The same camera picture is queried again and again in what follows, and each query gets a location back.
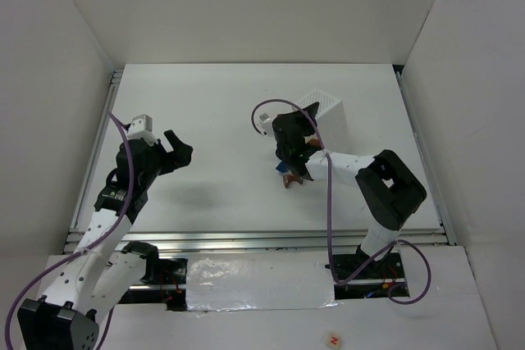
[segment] table surface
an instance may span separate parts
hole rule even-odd
[[[387,298],[344,300],[320,309],[235,312],[173,312],[161,304],[118,305],[104,348],[322,350],[326,349],[322,343],[325,333],[335,331],[343,341],[340,350],[495,350],[464,249],[430,246],[422,251],[432,268],[432,282],[427,296],[414,305],[396,305]],[[326,260],[325,252],[318,256]],[[290,266],[301,257],[311,261],[312,253],[295,253]],[[417,296],[426,283],[425,267],[409,248],[401,248],[401,257],[410,293]],[[51,256],[48,266],[62,258]],[[58,271],[43,279],[39,293],[56,275]],[[267,292],[288,291],[282,284],[293,275],[294,270],[283,271],[281,280],[268,282],[266,289],[245,291],[260,298]]]
[[[113,113],[123,122],[148,114],[158,137],[173,129],[194,147],[189,167],[155,180],[132,232],[324,230],[326,181],[284,189],[275,171],[275,140],[256,134],[249,119],[262,100],[295,101],[316,89],[343,101],[352,153],[375,155],[389,148],[429,190],[390,65],[127,65]],[[261,112],[274,116],[288,111],[288,106],[270,104]],[[80,209],[81,230],[116,166],[120,143],[116,128],[109,125]],[[368,228],[372,215],[359,189],[337,184],[333,200],[336,230]],[[429,193],[405,229],[439,228]]]

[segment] wooden block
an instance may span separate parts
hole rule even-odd
[[[329,348],[337,350],[341,346],[341,337],[335,332],[329,332],[326,336],[325,345]]]

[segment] robotic arm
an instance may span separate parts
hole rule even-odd
[[[304,108],[315,122],[319,103]],[[270,124],[262,120],[264,129]],[[328,176],[328,160],[316,139],[307,140],[315,131],[308,119],[295,111],[271,121],[277,142],[276,155],[296,180],[324,180]],[[372,256],[394,241],[405,221],[427,197],[427,192],[408,167],[392,151],[376,156],[354,156],[331,152],[332,179],[359,187],[374,217],[358,254]],[[380,261],[385,253],[376,257]]]
[[[122,144],[116,155],[116,169],[108,175],[88,229],[75,250],[81,255],[61,268],[38,301],[26,299],[18,311],[28,350],[94,349],[100,323],[122,294],[138,280],[147,283],[156,275],[158,250],[147,243],[129,243],[112,263],[109,260],[148,201],[153,181],[189,165],[193,148],[168,130],[164,135],[173,150],[167,152],[153,135],[152,119],[146,115],[124,127],[135,169],[131,203],[119,225],[107,234],[124,208],[130,183],[128,156]],[[87,249],[103,236],[107,236],[103,242]]]

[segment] gray wall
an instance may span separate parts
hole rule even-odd
[[[71,0],[0,0],[0,256],[60,252],[106,97]]]
[[[74,0],[117,66],[404,63],[432,0]]]
[[[525,0],[436,0],[403,80],[501,349],[525,340]]]

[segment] plastic sheet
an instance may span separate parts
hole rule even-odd
[[[315,309],[336,305],[325,252],[197,254],[189,258],[190,311]]]

